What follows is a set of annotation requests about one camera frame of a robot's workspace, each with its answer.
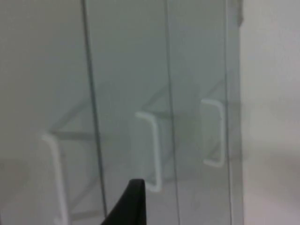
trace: metal frame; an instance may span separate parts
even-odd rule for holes
[[[225,66],[227,97],[227,160],[232,225],[244,224],[242,145],[240,130],[240,25],[242,0],[225,0]]]

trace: black object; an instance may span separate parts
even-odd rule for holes
[[[146,225],[145,181],[130,180],[123,195],[101,225]]]

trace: vertical edge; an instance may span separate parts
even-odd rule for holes
[[[95,142],[98,156],[98,168],[100,176],[100,186],[102,194],[102,205],[104,217],[107,217],[107,205],[106,205],[106,196],[105,196],[105,184],[104,184],[104,173],[103,173],[103,161],[102,161],[102,152],[101,152],[101,140],[100,140],[100,130],[97,114],[97,100],[95,94],[95,85],[94,85],[94,72],[93,72],[93,62],[92,62],[92,53],[91,53],[91,44],[90,44],[90,29],[88,23],[88,12],[87,12],[87,3],[86,0],[81,0],[81,10],[82,10],[82,25],[83,25],[83,36],[84,36],[84,45],[85,45],[85,54],[86,54],[86,63],[87,63],[87,72],[90,88],[90,99],[92,104],[92,114],[95,130]]]
[[[225,0],[225,66],[232,225],[244,224],[240,129],[240,7],[236,0]]]
[[[169,84],[169,103],[170,103],[170,116],[171,116],[171,134],[172,134],[172,149],[173,149],[173,163],[174,163],[174,181],[176,193],[176,211],[178,225],[181,224],[180,208],[179,208],[179,194],[178,194],[178,177],[177,177],[177,157],[176,157],[176,141],[175,141],[175,119],[174,119],[174,104],[173,104],[173,89],[172,89],[172,74],[171,74],[171,44],[170,44],[170,28],[169,28],[169,5],[168,0],[163,0],[164,14],[165,14],[165,47],[166,47],[166,60]]]

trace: white door handle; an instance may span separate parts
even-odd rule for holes
[[[225,164],[226,157],[226,118],[225,118],[225,107],[224,104],[218,100],[204,98],[201,100],[202,104],[215,106],[220,115],[220,157],[218,160],[206,158],[204,159],[204,164],[221,168]]]
[[[149,112],[136,112],[135,116],[147,121],[152,130],[153,138],[153,154],[154,154],[154,169],[156,184],[145,182],[146,188],[151,192],[160,192],[163,188],[162,162],[158,122],[155,115]]]
[[[50,133],[46,133],[42,136],[43,141],[45,141],[52,152],[54,169],[55,169],[55,179],[57,185],[57,194],[60,204],[60,216],[61,220],[55,220],[56,224],[59,225],[71,225],[71,210],[69,207],[69,195],[68,195],[68,185],[67,185],[67,171],[65,164],[63,162],[63,156],[59,142],[56,137]]]

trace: glass door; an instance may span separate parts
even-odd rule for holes
[[[224,0],[89,0],[108,212],[146,181],[149,225],[232,223]]]
[[[175,155],[182,225],[230,225],[225,1],[169,0]]]
[[[147,224],[176,225],[164,2],[89,0],[87,11],[107,211],[143,178]]]

